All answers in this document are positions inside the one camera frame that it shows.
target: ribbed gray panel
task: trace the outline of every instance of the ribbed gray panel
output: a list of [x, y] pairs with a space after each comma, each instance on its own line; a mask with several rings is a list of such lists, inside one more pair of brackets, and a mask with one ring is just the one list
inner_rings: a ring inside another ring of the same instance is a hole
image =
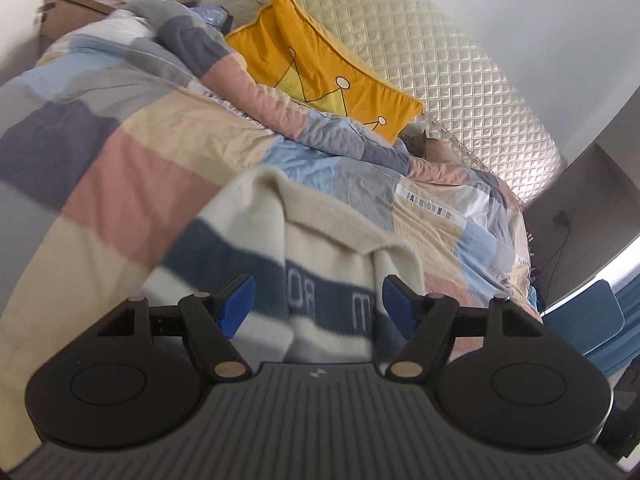
[[552, 455], [484, 446], [450, 427], [417, 386], [371, 364], [264, 365], [217, 386], [173, 434], [133, 450], [45, 444], [15, 480], [615, 480], [590, 446]]

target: wall socket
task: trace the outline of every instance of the wall socket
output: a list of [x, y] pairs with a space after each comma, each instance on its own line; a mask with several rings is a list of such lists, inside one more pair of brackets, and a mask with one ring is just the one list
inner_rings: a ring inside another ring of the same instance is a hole
[[569, 224], [571, 222], [569, 222], [569, 217], [567, 216], [566, 211], [564, 209], [561, 212], [559, 212], [556, 216], [554, 216], [554, 223], [563, 225], [565, 227], [569, 227]]

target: dark purple fabric patch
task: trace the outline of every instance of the dark purple fabric patch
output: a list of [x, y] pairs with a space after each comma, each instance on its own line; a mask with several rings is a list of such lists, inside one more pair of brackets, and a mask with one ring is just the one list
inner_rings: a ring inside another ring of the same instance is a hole
[[0, 180], [59, 210], [118, 126], [80, 100], [46, 103], [0, 138]]
[[402, 176], [409, 174], [409, 157], [404, 153], [399, 153], [393, 148], [385, 148], [373, 142], [367, 142], [364, 146], [360, 160], [384, 166], [390, 170], [397, 171]]
[[202, 78], [215, 62], [230, 53], [204, 28], [196, 27], [191, 16], [175, 16], [167, 20], [158, 30], [158, 38], [197, 78]]

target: quilted headboard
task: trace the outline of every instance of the quilted headboard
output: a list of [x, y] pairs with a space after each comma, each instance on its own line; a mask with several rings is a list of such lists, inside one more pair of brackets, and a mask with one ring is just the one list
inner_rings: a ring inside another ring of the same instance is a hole
[[[202, 0], [225, 6], [234, 26], [269, 0]], [[566, 167], [522, 95], [479, 46], [429, 0], [297, 0], [403, 91], [425, 103], [407, 126], [446, 140], [465, 164], [500, 176], [529, 202]]]

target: blue curtain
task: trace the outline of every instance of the blue curtain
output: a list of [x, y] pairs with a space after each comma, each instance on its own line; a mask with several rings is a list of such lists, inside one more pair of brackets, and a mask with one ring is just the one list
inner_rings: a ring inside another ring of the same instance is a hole
[[640, 275], [616, 294], [625, 325], [622, 330], [585, 357], [607, 377], [626, 367], [640, 354]]

